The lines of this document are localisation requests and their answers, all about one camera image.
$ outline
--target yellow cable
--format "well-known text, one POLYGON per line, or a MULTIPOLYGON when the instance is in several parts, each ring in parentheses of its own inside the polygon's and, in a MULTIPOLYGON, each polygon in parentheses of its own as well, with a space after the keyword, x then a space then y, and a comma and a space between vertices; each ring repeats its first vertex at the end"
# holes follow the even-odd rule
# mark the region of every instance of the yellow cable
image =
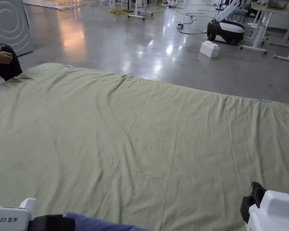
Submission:
POLYGON ((128 16, 131 14, 130 12, 126 12, 126 11, 123 11, 123 10, 107 9, 107 8, 104 8, 104 9, 101 9, 101 10, 102 11, 108 11, 114 17, 124 17, 124 18, 126 18, 124 20, 127 20, 127 21, 132 20, 131 18, 128 18, 128 16))

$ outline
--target green bedsheet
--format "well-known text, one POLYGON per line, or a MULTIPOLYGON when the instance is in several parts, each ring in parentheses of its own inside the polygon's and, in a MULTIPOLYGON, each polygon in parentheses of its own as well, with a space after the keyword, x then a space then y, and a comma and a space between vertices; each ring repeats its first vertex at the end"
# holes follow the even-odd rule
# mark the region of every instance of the green bedsheet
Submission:
POLYGON ((289 193, 289 104, 53 63, 0 85, 0 205, 244 230, 252 181, 289 193))

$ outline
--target white plastic block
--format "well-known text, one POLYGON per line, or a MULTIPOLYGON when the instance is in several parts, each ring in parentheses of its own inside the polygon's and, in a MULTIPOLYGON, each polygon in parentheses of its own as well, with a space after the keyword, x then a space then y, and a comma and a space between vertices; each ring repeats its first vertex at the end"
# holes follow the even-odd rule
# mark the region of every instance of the white plastic block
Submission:
POLYGON ((204 41, 201 44, 200 52, 209 57, 217 57, 219 55, 219 46, 211 41, 204 41))

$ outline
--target glossy gray floor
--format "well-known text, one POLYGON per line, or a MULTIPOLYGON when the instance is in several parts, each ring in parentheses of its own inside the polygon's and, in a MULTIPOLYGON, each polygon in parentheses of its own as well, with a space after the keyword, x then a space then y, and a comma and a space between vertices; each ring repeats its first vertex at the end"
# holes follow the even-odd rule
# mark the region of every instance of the glossy gray floor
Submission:
MULTIPOLYGON (((206 35, 178 32, 177 21, 191 21, 178 12, 215 9, 185 4, 212 2, 215 1, 185 0, 181 6, 183 10, 157 9, 151 4, 150 11, 162 10, 164 13, 147 16, 145 21, 115 18, 102 11, 99 3, 67 11, 26 5, 36 50, 20 57, 20 62, 24 70, 46 62, 64 63, 206 91, 289 103, 289 62, 272 57, 274 54, 287 55, 289 49, 273 47, 267 42, 264 47, 269 52, 263 55, 219 43, 219 57, 210 59, 199 53, 206 35)), ((199 16, 216 15, 203 13, 199 16)), ((202 30, 209 21, 208 17, 198 17, 192 27, 202 30)), ((199 32, 187 27, 183 31, 199 32)), ((269 36, 270 41, 280 41, 282 37, 277 33, 269 36)))

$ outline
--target circular pattern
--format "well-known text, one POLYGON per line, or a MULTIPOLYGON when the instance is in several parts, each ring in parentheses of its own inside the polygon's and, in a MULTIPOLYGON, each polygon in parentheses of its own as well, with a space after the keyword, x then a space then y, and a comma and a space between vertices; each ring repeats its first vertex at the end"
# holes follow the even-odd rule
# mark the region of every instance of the circular pattern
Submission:
POLYGON ((21 1, 0 0, 0 42, 18 51, 27 46, 28 41, 27 32, 24 31, 26 26, 24 14, 17 9, 15 4, 22 6, 21 1))
POLYGON ((0 37, 15 39, 22 34, 24 27, 24 17, 13 2, 0 1, 0 37))

